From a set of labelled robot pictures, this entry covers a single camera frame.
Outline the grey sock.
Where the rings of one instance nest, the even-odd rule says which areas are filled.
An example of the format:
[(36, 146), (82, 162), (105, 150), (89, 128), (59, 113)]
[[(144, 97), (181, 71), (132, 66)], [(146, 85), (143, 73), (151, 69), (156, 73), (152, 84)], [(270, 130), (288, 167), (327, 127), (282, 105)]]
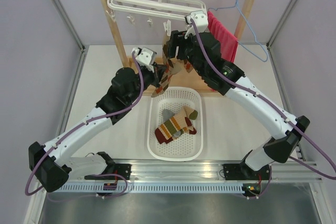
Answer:
[[(168, 109), (164, 109), (162, 111), (162, 116), (163, 116), (163, 122), (166, 122), (168, 121), (170, 118), (172, 118), (174, 116), (174, 112), (171, 111), (171, 110), (168, 110)], [(181, 136), (181, 130), (179, 130), (178, 132), (175, 132), (173, 135), (172, 135), (172, 139), (175, 140), (177, 138), (179, 138)]]

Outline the beige striped sock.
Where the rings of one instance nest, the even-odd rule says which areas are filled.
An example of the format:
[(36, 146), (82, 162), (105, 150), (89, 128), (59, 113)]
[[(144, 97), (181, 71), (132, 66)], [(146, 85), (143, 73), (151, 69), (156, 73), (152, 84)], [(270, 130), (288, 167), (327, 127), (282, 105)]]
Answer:
[(191, 120), (187, 117), (185, 117), (185, 126), (181, 128), (181, 134), (190, 134), (190, 135), (195, 135), (197, 133), (197, 130), (193, 126)]
[(193, 124), (198, 117), (198, 111), (192, 109), (189, 106), (183, 106), (179, 113), (175, 114), (168, 121), (163, 122), (160, 126), (158, 126), (155, 131), (155, 137), (159, 144), (168, 144), (172, 141), (172, 135), (175, 132), (181, 130), (185, 124), (185, 117), (189, 118)]

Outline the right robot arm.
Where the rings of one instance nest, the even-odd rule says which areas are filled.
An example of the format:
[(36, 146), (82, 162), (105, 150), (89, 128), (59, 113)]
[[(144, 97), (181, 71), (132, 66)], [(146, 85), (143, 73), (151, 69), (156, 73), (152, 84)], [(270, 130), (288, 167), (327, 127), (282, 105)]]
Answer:
[(296, 117), (269, 101), (238, 66), (221, 58), (220, 43), (211, 33), (187, 35), (174, 30), (166, 47), (168, 58), (191, 64), (209, 88), (242, 106), (271, 135), (266, 143), (251, 150), (236, 165), (239, 176), (252, 179), (273, 162), (288, 160), (310, 124), (307, 117)]

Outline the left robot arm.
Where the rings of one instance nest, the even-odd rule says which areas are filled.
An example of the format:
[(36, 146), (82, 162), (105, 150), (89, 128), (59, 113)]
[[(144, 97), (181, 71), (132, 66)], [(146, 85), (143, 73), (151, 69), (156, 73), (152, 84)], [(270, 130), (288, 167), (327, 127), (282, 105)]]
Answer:
[(151, 71), (138, 66), (138, 73), (129, 67), (119, 69), (107, 93), (81, 122), (43, 145), (34, 142), (28, 148), (31, 174), (25, 194), (31, 195), (28, 190), (33, 178), (37, 178), (49, 193), (62, 187), (68, 179), (113, 179), (115, 162), (106, 152), (80, 158), (73, 157), (73, 154), (125, 117), (149, 86), (159, 86), (167, 67), (154, 63), (153, 68)]

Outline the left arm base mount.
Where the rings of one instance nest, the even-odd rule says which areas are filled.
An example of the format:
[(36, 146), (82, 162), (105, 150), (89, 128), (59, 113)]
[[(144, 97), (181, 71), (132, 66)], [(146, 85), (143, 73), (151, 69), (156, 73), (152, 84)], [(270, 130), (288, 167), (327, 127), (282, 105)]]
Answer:
[(107, 165), (106, 168), (100, 173), (102, 176), (97, 175), (86, 175), (85, 180), (119, 180), (121, 179), (115, 174), (124, 177), (126, 180), (130, 179), (131, 175), (131, 164), (120, 164), (116, 163), (106, 152), (97, 152), (96, 157), (101, 157), (104, 163)]

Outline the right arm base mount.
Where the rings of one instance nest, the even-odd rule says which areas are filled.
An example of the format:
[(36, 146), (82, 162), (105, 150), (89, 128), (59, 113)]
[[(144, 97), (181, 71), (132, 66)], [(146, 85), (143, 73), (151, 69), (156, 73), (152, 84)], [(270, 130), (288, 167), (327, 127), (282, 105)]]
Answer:
[(246, 164), (247, 155), (239, 163), (223, 164), (223, 178), (227, 181), (253, 181), (252, 184), (243, 184), (242, 196), (247, 200), (259, 199), (270, 185), (272, 179), (272, 169), (270, 165), (265, 165), (261, 169), (254, 171)]

